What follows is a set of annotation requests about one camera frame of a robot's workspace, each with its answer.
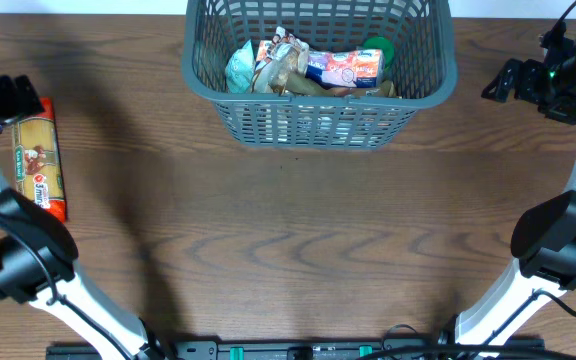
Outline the red spaghetti packet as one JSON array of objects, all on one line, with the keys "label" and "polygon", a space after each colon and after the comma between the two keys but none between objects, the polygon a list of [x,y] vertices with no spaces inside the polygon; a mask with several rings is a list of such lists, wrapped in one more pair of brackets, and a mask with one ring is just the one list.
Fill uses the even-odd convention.
[{"label": "red spaghetti packet", "polygon": [[44,111],[13,125],[16,190],[59,221],[67,203],[52,99],[40,98]]}]

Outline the green lid jar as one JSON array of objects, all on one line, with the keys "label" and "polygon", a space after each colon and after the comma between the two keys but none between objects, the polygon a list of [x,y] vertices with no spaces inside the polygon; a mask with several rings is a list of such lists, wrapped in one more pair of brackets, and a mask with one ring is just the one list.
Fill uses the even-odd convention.
[{"label": "green lid jar", "polygon": [[395,48],[389,39],[383,36],[371,37],[364,41],[362,47],[365,49],[381,50],[384,56],[384,68],[389,68],[392,65],[394,61]]}]

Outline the kleenex tissue multipack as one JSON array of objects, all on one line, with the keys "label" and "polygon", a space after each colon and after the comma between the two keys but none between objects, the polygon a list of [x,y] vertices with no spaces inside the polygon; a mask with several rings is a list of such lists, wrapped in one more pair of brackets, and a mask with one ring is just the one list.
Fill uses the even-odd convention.
[{"label": "kleenex tissue multipack", "polygon": [[379,49],[333,53],[310,49],[306,78],[325,89],[375,88],[382,82],[383,53]]}]

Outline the gold foil bag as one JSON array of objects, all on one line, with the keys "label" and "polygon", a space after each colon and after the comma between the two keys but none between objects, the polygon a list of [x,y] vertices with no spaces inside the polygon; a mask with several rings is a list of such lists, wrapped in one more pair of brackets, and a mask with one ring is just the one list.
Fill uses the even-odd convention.
[{"label": "gold foil bag", "polygon": [[306,77],[296,74],[290,74],[285,84],[285,89],[289,92],[305,96],[317,97],[354,97],[364,96],[397,98],[394,83],[390,80],[382,82],[375,88],[352,88],[352,87],[333,87],[323,88],[321,85]]}]

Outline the white brown snack pouch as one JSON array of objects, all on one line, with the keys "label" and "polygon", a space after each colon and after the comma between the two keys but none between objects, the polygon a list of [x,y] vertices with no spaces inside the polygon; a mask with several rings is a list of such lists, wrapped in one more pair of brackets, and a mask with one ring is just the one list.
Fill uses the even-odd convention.
[{"label": "white brown snack pouch", "polygon": [[305,76],[309,53],[307,42],[278,26],[270,40],[259,44],[251,92],[283,95],[290,75]]}]

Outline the teal white small packet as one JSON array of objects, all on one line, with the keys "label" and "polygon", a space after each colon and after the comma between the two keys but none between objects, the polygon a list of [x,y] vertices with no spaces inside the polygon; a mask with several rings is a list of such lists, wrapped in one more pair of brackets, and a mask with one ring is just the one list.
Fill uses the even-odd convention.
[{"label": "teal white small packet", "polygon": [[252,86],[255,69],[253,46],[248,40],[230,57],[226,68],[226,84],[230,93],[243,94]]}]

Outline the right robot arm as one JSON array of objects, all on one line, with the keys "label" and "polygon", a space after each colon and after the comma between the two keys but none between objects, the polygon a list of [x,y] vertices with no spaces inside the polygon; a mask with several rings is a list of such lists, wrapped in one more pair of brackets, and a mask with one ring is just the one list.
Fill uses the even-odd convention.
[{"label": "right robot arm", "polygon": [[[541,46],[543,60],[508,60],[481,96],[496,102],[514,96],[548,119],[576,125],[576,38],[567,38],[559,19]],[[563,193],[520,217],[511,255],[483,297],[456,316],[449,343],[497,355],[541,307],[576,289],[576,159]]]}]

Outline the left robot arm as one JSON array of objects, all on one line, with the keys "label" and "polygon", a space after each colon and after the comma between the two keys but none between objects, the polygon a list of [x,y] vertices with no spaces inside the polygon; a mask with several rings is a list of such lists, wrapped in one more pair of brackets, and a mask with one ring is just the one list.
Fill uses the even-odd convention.
[{"label": "left robot arm", "polygon": [[[0,131],[42,110],[27,76],[0,76]],[[0,170],[0,300],[6,298],[60,319],[104,359],[176,356],[95,285],[64,224],[14,190]]]}]

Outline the grey plastic basket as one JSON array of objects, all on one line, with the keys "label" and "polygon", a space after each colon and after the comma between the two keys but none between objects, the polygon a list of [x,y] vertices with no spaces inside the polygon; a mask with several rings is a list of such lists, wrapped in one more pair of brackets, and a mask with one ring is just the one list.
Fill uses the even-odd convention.
[{"label": "grey plastic basket", "polygon": [[[316,50],[355,50],[383,37],[394,47],[392,98],[232,94],[226,65],[245,43],[283,27]],[[248,146],[376,149],[420,111],[443,103],[458,73],[448,0],[208,0],[186,10],[181,70],[225,128]]]}]

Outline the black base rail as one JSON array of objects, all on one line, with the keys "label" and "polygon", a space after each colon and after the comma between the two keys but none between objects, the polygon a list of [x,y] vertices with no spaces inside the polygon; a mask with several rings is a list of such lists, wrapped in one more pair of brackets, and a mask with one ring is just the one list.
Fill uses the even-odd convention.
[{"label": "black base rail", "polygon": [[[178,342],[173,354],[181,360],[326,360],[357,359],[382,350],[404,346],[429,345],[420,336],[389,338],[382,341],[346,341],[319,343],[218,343],[214,341]],[[536,337],[514,337],[506,345],[545,349],[545,341]],[[46,349],[46,360],[102,359],[89,345],[54,345]],[[379,359],[437,359],[428,353],[395,355]]]}]

